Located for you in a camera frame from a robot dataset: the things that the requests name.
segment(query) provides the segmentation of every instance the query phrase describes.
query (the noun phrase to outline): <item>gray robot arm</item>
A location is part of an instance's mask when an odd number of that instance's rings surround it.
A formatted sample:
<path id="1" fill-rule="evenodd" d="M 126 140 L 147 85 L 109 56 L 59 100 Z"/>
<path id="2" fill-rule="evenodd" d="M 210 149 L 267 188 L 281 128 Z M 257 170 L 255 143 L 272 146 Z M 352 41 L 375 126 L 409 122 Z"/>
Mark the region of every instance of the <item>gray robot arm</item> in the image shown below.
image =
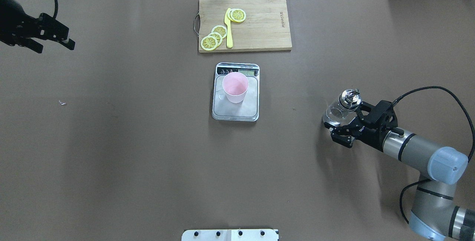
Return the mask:
<path id="1" fill-rule="evenodd" d="M 397 127 L 393 106 L 388 101 L 380 101 L 376 106 L 361 102 L 355 110 L 356 117 L 348 125 L 328 122 L 325 116 L 323 121 L 334 142 L 351 148 L 354 140 L 360 140 L 420 171 L 409 219 L 409 227 L 415 233 L 434 241 L 443 241 L 446 236 L 475 241 L 475 212 L 453 203 L 456 183 L 472 152 L 467 157 L 454 148 Z"/>

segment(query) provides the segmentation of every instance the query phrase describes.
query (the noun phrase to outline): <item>metal lid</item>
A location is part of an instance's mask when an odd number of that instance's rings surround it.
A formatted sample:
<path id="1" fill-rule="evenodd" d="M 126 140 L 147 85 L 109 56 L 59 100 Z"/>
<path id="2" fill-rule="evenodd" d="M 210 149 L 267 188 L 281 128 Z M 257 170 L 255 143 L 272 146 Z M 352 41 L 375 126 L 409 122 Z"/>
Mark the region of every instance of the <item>metal lid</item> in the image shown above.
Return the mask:
<path id="1" fill-rule="evenodd" d="M 360 102 L 360 90 L 358 89 L 348 89 L 340 95 L 340 104 L 347 109 L 355 109 Z"/>

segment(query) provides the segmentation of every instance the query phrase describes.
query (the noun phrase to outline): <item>brown table surface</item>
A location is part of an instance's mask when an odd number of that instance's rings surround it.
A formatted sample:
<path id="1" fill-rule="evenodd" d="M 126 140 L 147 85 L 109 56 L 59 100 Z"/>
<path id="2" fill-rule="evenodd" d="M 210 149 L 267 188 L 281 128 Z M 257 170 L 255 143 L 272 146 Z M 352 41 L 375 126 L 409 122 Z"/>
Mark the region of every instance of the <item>brown table surface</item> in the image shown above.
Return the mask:
<path id="1" fill-rule="evenodd" d="M 31 16 L 53 11 L 53 0 L 17 1 Z M 399 214 L 418 172 L 333 143 L 321 116 L 347 88 L 376 104 L 426 85 L 475 116 L 475 0 L 287 4 L 290 52 L 198 53 L 198 0 L 59 0 L 74 51 L 2 43 L 0 240 L 178 241 L 239 227 L 282 241 L 424 240 Z M 260 65 L 256 123 L 211 117 L 219 62 Z M 399 126 L 468 154 L 468 123 L 445 92 L 396 112 Z M 475 208 L 474 175 L 469 165 L 457 205 Z"/>

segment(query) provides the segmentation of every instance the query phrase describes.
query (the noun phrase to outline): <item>blue cap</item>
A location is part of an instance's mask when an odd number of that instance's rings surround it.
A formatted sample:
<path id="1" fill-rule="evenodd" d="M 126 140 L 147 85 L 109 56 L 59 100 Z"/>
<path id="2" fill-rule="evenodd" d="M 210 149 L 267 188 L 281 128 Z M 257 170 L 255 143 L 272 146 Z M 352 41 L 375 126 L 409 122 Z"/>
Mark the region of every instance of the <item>blue cap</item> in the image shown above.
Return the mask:
<path id="1" fill-rule="evenodd" d="M 427 164 L 427 172 L 431 179 L 453 185 L 460 179 L 467 164 L 466 155 L 445 146 L 432 154 Z"/>

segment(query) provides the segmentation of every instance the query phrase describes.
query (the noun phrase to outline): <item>yellow knife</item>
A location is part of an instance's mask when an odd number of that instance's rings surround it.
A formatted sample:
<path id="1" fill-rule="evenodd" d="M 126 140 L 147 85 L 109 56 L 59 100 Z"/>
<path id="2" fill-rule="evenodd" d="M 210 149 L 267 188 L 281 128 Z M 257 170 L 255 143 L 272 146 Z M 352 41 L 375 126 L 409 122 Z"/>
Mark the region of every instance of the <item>yellow knife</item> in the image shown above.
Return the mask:
<path id="1" fill-rule="evenodd" d="M 231 11 L 231 8 L 226 10 L 224 14 L 224 24 L 227 26 L 227 36 L 226 36 L 226 47 L 232 48 L 233 47 L 233 36 L 231 34 L 231 20 L 227 17 L 227 14 Z"/>

